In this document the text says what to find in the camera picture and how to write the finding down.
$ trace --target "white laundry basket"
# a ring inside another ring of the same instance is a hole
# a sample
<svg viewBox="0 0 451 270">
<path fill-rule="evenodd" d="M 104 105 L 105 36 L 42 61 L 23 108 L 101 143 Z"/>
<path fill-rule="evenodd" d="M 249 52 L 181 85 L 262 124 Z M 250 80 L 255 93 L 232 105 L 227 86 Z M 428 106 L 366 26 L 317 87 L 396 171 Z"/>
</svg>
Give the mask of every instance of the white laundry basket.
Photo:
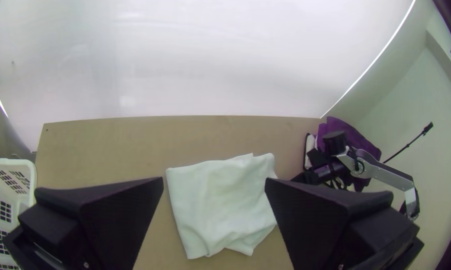
<svg viewBox="0 0 451 270">
<path fill-rule="evenodd" d="M 19 225 L 18 215 L 35 203 L 36 182 L 34 163 L 0 158 L 0 270 L 19 269 L 2 238 Z"/>
</svg>

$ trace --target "towel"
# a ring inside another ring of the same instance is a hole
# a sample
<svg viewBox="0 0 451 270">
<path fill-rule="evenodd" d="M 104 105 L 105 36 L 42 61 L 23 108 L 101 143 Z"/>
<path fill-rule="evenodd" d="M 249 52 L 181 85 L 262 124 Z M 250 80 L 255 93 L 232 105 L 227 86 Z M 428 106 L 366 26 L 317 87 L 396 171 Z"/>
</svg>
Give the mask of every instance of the towel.
<svg viewBox="0 0 451 270">
<path fill-rule="evenodd" d="M 170 202 L 188 259 L 227 248 L 251 256 L 277 224 L 264 192 L 274 173 L 274 155 L 168 168 Z"/>
</svg>

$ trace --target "wooden table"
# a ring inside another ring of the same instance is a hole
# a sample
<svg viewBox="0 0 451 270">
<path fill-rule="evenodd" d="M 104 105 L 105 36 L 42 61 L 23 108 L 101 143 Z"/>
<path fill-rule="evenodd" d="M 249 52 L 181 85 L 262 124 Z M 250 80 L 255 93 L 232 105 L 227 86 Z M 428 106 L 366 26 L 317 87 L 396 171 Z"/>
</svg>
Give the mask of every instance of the wooden table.
<svg viewBox="0 0 451 270">
<path fill-rule="evenodd" d="M 165 170 L 241 154 L 273 153 L 275 172 L 291 179 L 302 170 L 304 138 L 319 119 L 263 116 L 160 116 L 80 120 L 43 126 L 36 156 L 37 186 L 81 188 L 164 176 Z M 224 249 L 188 260 L 167 187 L 134 269 L 291 270 L 276 227 L 252 256 Z"/>
</svg>

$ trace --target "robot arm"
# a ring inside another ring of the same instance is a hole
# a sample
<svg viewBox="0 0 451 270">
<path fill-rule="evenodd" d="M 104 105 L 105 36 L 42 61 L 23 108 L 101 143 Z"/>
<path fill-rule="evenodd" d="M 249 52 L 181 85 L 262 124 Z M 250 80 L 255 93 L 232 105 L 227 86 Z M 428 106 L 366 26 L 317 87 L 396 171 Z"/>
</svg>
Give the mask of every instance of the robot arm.
<svg viewBox="0 0 451 270">
<path fill-rule="evenodd" d="M 335 157 L 357 178 L 374 178 L 405 193 L 407 217 L 414 221 L 419 216 L 418 198 L 412 176 L 377 161 L 362 149 L 345 147 L 345 151 Z"/>
</svg>

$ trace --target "white backdrop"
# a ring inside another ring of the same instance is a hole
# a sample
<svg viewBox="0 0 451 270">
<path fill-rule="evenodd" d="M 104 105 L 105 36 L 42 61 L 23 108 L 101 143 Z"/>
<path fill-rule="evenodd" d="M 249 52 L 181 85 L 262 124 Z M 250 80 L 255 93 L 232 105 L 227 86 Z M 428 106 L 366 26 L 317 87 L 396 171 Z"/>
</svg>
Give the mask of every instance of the white backdrop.
<svg viewBox="0 0 451 270">
<path fill-rule="evenodd" d="M 0 0 L 0 99 L 43 123 L 128 116 L 320 117 L 412 0 Z"/>
</svg>

